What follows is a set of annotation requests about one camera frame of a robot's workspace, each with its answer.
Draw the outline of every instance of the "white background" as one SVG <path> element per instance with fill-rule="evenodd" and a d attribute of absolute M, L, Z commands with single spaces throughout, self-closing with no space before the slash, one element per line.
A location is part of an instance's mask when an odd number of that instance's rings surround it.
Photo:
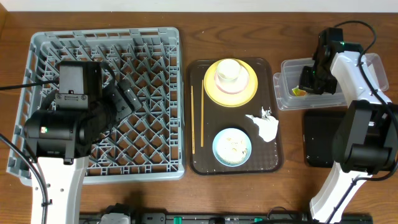
<path fill-rule="evenodd" d="M 8 11 L 398 12 L 398 0 L 0 0 Z"/>

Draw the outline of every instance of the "white napkin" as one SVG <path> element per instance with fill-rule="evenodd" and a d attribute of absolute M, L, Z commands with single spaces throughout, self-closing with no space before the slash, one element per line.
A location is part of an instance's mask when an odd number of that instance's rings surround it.
<path fill-rule="evenodd" d="M 259 135 L 265 142 L 275 139 L 279 121 L 271 116 L 271 110 L 264 111 L 264 108 L 261 107 L 261 118 L 255 118 L 253 115 L 246 116 L 259 126 Z"/>

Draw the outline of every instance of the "clear plastic container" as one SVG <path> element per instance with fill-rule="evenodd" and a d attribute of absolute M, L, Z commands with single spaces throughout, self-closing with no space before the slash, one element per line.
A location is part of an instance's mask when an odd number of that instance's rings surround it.
<path fill-rule="evenodd" d="M 386 72 L 378 54 L 365 54 L 366 64 L 369 71 L 381 91 L 389 88 Z M 292 89 L 299 84 L 300 74 L 304 66 L 312 66 L 314 61 L 311 58 L 286 60 L 282 62 L 281 73 L 274 75 L 274 90 L 276 102 L 280 110 L 302 110 L 310 108 L 326 108 L 332 106 L 344 106 L 346 100 L 341 88 L 337 85 L 336 93 L 324 93 L 322 95 L 295 96 Z"/>

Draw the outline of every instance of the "wooden table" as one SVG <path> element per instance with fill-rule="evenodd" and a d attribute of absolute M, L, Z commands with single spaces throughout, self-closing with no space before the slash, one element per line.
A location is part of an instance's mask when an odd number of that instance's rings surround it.
<path fill-rule="evenodd" d="M 348 19 L 362 19 L 376 28 L 378 40 L 370 52 L 381 56 L 390 86 L 386 94 L 397 102 L 398 14 L 9 13 L 0 32 L 0 85 L 22 83 L 29 41 L 39 31 L 174 26 L 180 31 L 184 71 L 198 59 L 253 56 L 268 60 L 275 73 L 284 60 L 310 57 L 317 34 Z M 347 25 L 344 32 L 345 40 L 364 45 L 371 41 L 370 31 L 359 25 Z M 17 90 L 0 92 L 0 132 L 8 138 L 18 100 Z M 185 102 L 187 139 L 189 111 Z M 99 212 L 117 202 L 180 213 L 267 213 L 275 206 L 306 210 L 329 170 L 304 164 L 303 135 L 297 128 L 302 125 L 303 112 L 280 111 L 284 165 L 274 174 L 202 177 L 187 163 L 185 177 L 179 181 L 84 186 L 80 210 Z M 9 151 L 3 144 L 0 149 L 0 222 L 30 223 L 31 188 L 6 173 Z M 366 183 L 346 212 L 370 213 L 375 223 L 397 223 L 397 185 L 398 175 L 385 182 Z"/>

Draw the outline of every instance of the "black tray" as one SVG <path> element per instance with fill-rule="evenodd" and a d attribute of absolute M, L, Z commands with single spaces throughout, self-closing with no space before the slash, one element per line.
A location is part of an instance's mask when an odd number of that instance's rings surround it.
<path fill-rule="evenodd" d="M 245 114 L 261 117 L 261 106 L 265 110 L 271 108 L 272 115 L 278 119 L 278 108 L 275 102 L 271 68 L 267 61 L 261 58 L 241 59 L 256 72 L 259 86 L 253 99 L 245 105 L 236 108 L 220 106 L 212 101 L 204 92 L 204 145 L 200 146 L 200 116 L 201 116 L 201 82 L 207 69 L 217 60 L 199 60 L 188 67 L 190 87 L 193 86 L 193 108 L 195 122 L 195 153 L 190 153 L 191 168 L 200 175 L 243 174 L 258 172 L 274 172 L 282 167 L 283 153 L 280 132 L 271 142 L 265 142 L 258 135 L 258 126 Z M 214 137 L 223 129 L 238 128 L 250 138 L 252 152 L 250 158 L 241 166 L 228 167 L 217 161 L 213 154 Z"/>

